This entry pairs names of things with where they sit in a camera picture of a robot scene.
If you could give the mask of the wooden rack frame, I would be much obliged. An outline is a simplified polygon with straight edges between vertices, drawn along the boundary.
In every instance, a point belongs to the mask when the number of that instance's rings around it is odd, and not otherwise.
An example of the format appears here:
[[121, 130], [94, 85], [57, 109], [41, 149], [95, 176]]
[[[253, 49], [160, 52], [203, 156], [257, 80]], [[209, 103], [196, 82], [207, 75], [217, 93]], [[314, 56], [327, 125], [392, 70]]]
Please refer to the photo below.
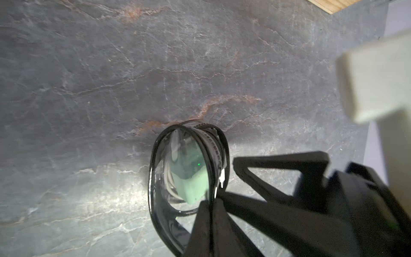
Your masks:
[[360, 0], [308, 0], [311, 4], [332, 15], [339, 12]]

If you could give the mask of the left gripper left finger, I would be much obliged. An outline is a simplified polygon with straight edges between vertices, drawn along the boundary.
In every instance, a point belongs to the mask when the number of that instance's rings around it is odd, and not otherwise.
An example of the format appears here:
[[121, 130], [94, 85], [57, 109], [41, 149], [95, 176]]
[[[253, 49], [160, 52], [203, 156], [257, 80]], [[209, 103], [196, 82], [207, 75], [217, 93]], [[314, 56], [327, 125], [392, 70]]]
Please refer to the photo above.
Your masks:
[[218, 198], [202, 203], [184, 257], [262, 257], [263, 253], [229, 216], [244, 220], [267, 203], [252, 198]]

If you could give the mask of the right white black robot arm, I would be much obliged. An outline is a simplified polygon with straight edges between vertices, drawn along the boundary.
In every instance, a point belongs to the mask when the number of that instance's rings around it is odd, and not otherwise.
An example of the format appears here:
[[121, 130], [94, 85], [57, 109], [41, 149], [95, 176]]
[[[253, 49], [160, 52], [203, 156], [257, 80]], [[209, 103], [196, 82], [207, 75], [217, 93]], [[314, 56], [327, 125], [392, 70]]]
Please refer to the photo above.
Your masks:
[[341, 103], [355, 123], [377, 123], [391, 192], [411, 213], [411, 32], [343, 53], [337, 59]]

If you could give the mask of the green charger adapter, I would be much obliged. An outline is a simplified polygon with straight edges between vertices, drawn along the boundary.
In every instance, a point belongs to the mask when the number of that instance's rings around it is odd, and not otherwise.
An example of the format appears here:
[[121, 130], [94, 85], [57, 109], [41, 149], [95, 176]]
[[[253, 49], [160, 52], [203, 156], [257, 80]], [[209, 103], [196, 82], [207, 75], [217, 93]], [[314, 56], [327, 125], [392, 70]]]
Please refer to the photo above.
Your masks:
[[197, 204], [209, 191], [209, 175], [199, 144], [185, 139], [171, 150], [169, 171], [177, 196], [189, 205]]

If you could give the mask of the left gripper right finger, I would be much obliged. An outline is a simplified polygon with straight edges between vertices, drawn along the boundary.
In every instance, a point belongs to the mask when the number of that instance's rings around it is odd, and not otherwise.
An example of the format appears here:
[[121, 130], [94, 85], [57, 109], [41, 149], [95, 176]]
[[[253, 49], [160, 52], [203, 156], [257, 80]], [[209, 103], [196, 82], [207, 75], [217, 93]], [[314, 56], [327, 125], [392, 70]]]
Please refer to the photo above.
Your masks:
[[226, 210], [260, 231], [329, 231], [324, 176], [329, 156], [314, 151], [269, 155], [237, 152], [235, 186], [219, 190]]

